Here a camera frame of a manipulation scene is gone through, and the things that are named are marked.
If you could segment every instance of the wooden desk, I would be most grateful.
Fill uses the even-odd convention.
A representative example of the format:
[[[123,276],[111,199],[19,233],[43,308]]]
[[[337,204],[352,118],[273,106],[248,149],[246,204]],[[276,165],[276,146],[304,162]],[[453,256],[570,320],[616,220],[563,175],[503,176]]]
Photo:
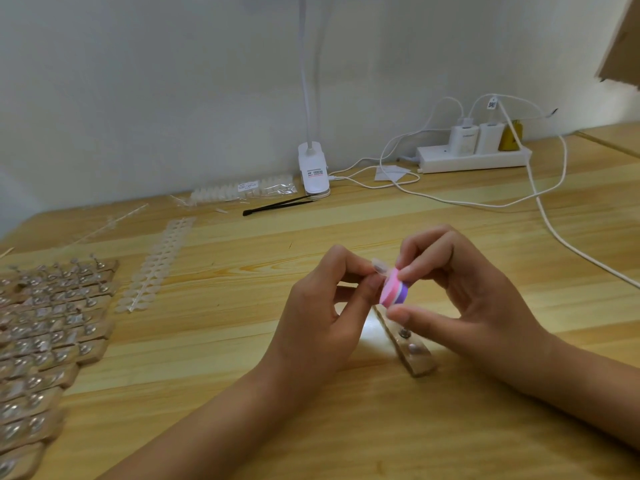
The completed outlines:
[[[558,232],[640,279],[640,161],[577,136],[565,185],[544,202]],[[541,187],[560,169],[555,140],[531,145]],[[530,192],[522,168],[427,175],[413,187],[445,198],[512,200]],[[127,283],[168,219],[197,220],[152,307],[117,320],[105,358],[67,392],[68,420],[37,480],[97,476],[249,370],[275,329],[290,286],[340,242],[395,259],[406,235],[448,222],[470,236],[562,338],[640,366],[640,292],[556,242],[532,201],[502,212],[452,207],[396,189],[333,186],[313,204],[242,217],[241,204],[189,213],[170,198],[59,257],[117,257]],[[57,242],[140,202],[36,216],[2,241],[3,265],[51,259]],[[435,285],[409,302],[453,313]],[[638,478],[637,454],[514,393],[442,347],[441,367],[411,379],[374,320],[346,370],[237,478]]]
[[[589,128],[576,135],[640,158],[640,122]]]

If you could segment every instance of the black tweezers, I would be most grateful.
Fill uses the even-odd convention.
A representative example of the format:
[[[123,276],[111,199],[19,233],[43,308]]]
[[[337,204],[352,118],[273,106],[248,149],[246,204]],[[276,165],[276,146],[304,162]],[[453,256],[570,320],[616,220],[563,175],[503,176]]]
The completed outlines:
[[[270,209],[284,209],[285,207],[293,207],[295,205],[302,205],[304,203],[313,202],[313,200],[306,200],[304,202],[296,202],[297,200],[302,200],[304,198],[308,198],[308,196],[307,195],[302,195],[302,197],[292,198],[292,199],[289,199],[289,200],[285,200],[283,202],[270,203],[270,204],[265,205],[263,207],[256,207],[255,209],[246,209],[246,210],[243,210],[242,215],[244,217],[247,217],[247,216],[250,216],[251,214],[253,214],[254,212],[261,212],[263,210],[270,210]]]

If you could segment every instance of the white power strip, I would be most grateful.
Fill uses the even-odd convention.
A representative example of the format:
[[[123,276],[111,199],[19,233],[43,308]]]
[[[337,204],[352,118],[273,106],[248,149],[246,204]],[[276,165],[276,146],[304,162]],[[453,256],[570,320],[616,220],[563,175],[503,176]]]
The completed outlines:
[[[420,146],[415,151],[418,157],[418,173],[442,173],[445,171],[482,170],[526,166],[531,150],[522,147],[514,152],[498,152],[490,155],[457,157],[449,152],[449,145]]]

